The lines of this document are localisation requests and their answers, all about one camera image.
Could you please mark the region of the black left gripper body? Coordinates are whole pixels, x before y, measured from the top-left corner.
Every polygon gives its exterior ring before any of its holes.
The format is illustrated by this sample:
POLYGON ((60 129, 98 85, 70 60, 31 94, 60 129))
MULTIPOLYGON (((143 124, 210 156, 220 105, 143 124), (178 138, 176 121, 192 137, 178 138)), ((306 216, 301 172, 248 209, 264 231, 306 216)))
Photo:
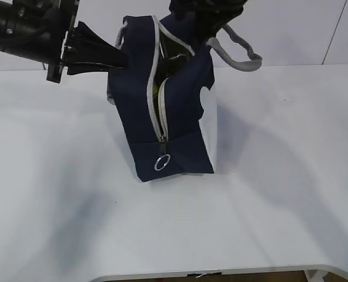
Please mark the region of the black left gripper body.
POLYGON ((65 45, 67 37, 74 28, 78 13, 79 1, 52 1, 52 5, 45 11, 43 24, 50 34, 50 56, 46 80, 60 83, 65 66, 65 45))

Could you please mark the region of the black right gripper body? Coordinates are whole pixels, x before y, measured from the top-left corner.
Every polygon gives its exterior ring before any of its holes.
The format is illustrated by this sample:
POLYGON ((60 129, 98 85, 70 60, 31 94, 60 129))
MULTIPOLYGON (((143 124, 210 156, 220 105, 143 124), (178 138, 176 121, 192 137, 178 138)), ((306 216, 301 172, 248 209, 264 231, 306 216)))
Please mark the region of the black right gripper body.
POLYGON ((176 0, 170 2, 169 10, 177 18, 192 14, 197 35, 216 35, 223 26, 242 14, 245 4, 246 0, 176 0))

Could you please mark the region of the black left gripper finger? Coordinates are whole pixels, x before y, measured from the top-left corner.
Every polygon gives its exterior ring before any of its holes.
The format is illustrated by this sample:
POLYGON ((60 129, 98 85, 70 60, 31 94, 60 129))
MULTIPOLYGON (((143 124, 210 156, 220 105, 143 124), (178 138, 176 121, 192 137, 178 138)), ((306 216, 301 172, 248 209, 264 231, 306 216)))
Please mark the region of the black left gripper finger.
POLYGON ((123 69, 124 62, 111 62, 111 63, 67 62, 66 66, 68 67, 67 75, 78 75, 82 73, 110 72, 114 69, 123 69))
POLYGON ((69 36, 69 64, 128 66, 128 56, 100 38, 84 22, 79 21, 69 36))

